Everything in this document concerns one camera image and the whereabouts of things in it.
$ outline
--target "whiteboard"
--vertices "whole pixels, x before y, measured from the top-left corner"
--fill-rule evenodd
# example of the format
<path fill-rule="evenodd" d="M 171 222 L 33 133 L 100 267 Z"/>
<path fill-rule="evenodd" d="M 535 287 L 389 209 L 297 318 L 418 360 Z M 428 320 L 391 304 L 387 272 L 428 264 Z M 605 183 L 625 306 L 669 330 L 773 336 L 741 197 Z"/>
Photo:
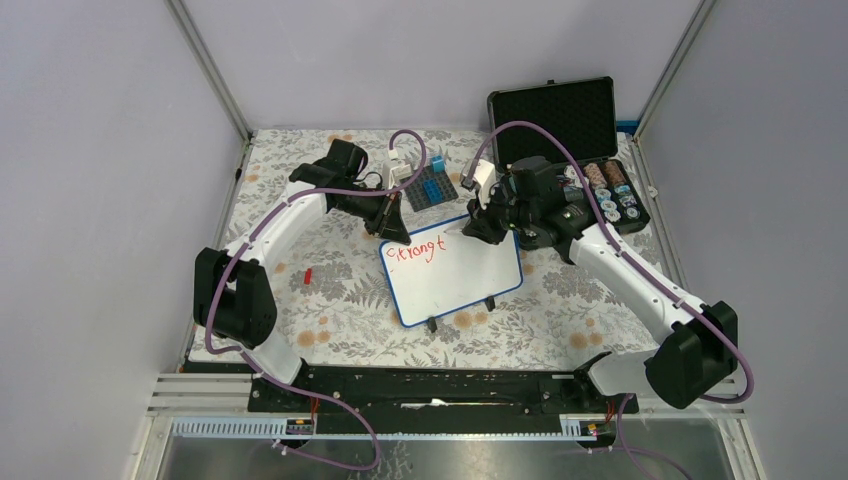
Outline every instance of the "whiteboard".
<path fill-rule="evenodd" d="M 467 219 L 463 215 L 416 230 L 409 246 L 380 245 L 401 325 L 442 317 L 524 282 L 515 234 L 500 245 L 489 245 L 460 233 Z"/>

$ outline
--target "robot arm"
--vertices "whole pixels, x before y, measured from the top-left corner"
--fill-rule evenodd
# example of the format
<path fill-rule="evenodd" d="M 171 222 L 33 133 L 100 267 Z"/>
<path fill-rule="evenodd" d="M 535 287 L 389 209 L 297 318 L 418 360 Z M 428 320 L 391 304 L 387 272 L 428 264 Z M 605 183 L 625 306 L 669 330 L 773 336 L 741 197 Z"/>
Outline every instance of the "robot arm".
<path fill-rule="evenodd" d="M 464 179 L 477 198 L 468 204 L 470 219 L 463 233 L 496 244 L 508 230 L 515 230 L 522 249 L 554 248 L 563 261 L 600 279 L 660 345 L 647 352 L 607 355 L 593 363 L 589 378 L 601 394 L 655 392 L 669 405 L 685 408 L 736 369 L 736 359 L 727 348 L 680 306 L 683 302 L 699 306 L 700 313 L 734 344 L 735 312 L 723 302 L 705 305 L 656 271 L 609 228 L 612 242 L 619 246 L 613 248 L 588 201 L 567 201 L 553 166 L 544 158 L 522 159 L 497 182 L 494 177 L 494 166 L 481 161 L 474 178 Z M 672 302 L 624 255 L 681 300 Z"/>
<path fill-rule="evenodd" d="M 285 192 L 271 207 L 275 211 L 298 193 L 316 187 L 327 190 L 297 198 L 279 215 L 266 217 L 224 249 L 206 248 L 195 260 L 194 319 L 205 326 L 210 305 L 231 254 L 242 245 L 242 254 L 224 289 L 215 313 L 214 334 L 242 345 L 264 371 L 290 383 L 301 366 L 287 340 L 274 330 L 277 306 L 268 282 L 270 271 L 300 235 L 331 209 L 362 218 L 365 230 L 380 238 L 410 243 L 400 216 L 400 194 L 360 197 L 340 191 L 367 191 L 356 176 L 368 163 L 367 153 L 352 143 L 334 140 L 327 156 L 302 164 L 292 172 Z"/>

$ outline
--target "lego brick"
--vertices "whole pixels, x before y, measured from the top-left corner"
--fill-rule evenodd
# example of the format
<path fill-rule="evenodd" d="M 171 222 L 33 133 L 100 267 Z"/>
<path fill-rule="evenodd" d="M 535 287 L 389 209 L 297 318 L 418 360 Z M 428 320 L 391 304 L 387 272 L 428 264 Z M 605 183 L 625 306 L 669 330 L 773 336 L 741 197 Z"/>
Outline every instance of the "lego brick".
<path fill-rule="evenodd" d="M 422 186 L 424 187 L 424 193 L 427 194 L 427 198 L 430 199 L 432 205 L 442 203 L 442 192 L 439 191 L 439 186 L 436 185 L 435 180 L 424 180 Z"/>
<path fill-rule="evenodd" d="M 445 159 L 442 158 L 441 155 L 436 155 L 435 157 L 431 158 L 430 165 L 433 167 L 433 171 L 435 173 L 445 171 Z"/>
<path fill-rule="evenodd" d="M 433 166 L 428 165 L 424 167 L 424 171 L 421 172 L 421 176 L 418 177 L 418 180 L 403 191 L 404 196 L 407 200 L 409 200 L 409 204 L 412 205 L 413 212 L 419 212 L 425 208 L 432 207 L 433 205 L 438 205 L 438 203 L 434 204 L 431 202 L 430 198 L 427 196 L 427 192 L 424 191 L 424 182 L 426 180 L 435 181 L 436 185 L 439 187 L 442 201 L 438 203 L 450 202 L 459 198 L 459 194 L 453 187 L 447 172 L 434 172 Z"/>

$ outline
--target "blue whiteboard frame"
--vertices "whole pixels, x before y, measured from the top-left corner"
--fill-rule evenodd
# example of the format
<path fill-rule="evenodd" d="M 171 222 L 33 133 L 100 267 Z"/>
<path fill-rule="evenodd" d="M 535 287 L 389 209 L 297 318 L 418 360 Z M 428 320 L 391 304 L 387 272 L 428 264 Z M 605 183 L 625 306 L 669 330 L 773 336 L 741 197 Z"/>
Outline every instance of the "blue whiteboard frame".
<path fill-rule="evenodd" d="M 444 220 L 442 222 L 434 223 L 433 225 L 430 225 L 429 227 L 419 228 L 418 230 L 412 231 L 412 232 L 409 233 L 409 236 L 411 237 L 412 235 L 415 235 L 416 233 L 426 232 L 427 230 L 436 228 L 436 227 L 444 225 L 446 223 L 455 222 L 455 221 L 457 221 L 461 218 L 468 218 L 469 216 L 470 215 L 466 213 L 465 215 L 460 215 L 458 217 L 449 218 L 449 219 Z M 508 288 L 508 289 L 506 289 L 502 292 L 493 293 L 492 294 L 493 297 L 498 296 L 498 295 L 503 295 L 504 293 L 509 293 L 513 290 L 517 290 L 522 285 L 524 285 L 524 271 L 521 269 L 521 251 L 518 248 L 518 234 L 516 234 L 515 232 L 511 232 L 511 233 L 512 233 L 513 239 L 515 240 L 515 260 L 518 262 L 518 275 L 521 277 L 521 280 L 518 282 L 518 285 L 516 285 L 512 288 Z M 383 243 L 381 243 L 379 247 L 377 247 L 377 251 L 380 253 L 380 262 L 383 264 L 383 272 L 385 272 L 386 281 L 389 283 L 389 291 L 392 293 L 392 303 L 394 303 L 395 311 L 397 311 L 397 313 L 398 313 L 398 321 L 400 322 L 401 326 L 403 326 L 404 328 L 417 327 L 418 325 L 421 325 L 422 323 L 427 323 L 427 320 L 422 320 L 418 323 L 413 323 L 412 325 L 405 325 L 403 323 L 403 317 L 401 316 L 400 308 L 398 307 L 398 304 L 397 304 L 397 297 L 395 296 L 395 288 L 392 285 L 392 277 L 389 276 L 389 267 L 386 265 L 386 259 L 383 257 L 383 245 L 386 245 L 387 243 L 397 243 L 397 242 L 391 242 L 389 240 L 386 240 Z M 438 316 L 435 316 L 435 318 L 443 318 L 446 315 L 450 315 L 453 312 L 458 312 L 458 311 L 460 311 L 464 308 L 470 307 L 471 305 L 476 305 L 478 303 L 485 302 L 486 298 L 481 298 L 480 300 L 475 300 L 475 301 L 473 301 L 471 303 L 467 303 L 467 304 L 465 304 L 461 307 L 454 308 L 453 310 L 449 310 L 447 312 L 440 313 Z"/>

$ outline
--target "red handwritten text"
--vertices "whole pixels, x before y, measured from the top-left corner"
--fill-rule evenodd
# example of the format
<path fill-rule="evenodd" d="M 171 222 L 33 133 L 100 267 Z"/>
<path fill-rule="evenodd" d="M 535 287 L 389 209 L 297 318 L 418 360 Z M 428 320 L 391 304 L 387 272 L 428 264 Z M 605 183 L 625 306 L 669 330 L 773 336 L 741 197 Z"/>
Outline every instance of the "red handwritten text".
<path fill-rule="evenodd" d="M 422 243 L 414 247 L 395 248 L 389 247 L 386 249 L 386 256 L 397 258 L 398 261 L 412 260 L 413 258 L 424 256 L 424 261 L 430 263 L 433 261 L 433 255 L 436 254 L 436 247 L 439 250 L 447 250 L 445 242 L 441 235 L 436 236 L 435 242 Z"/>

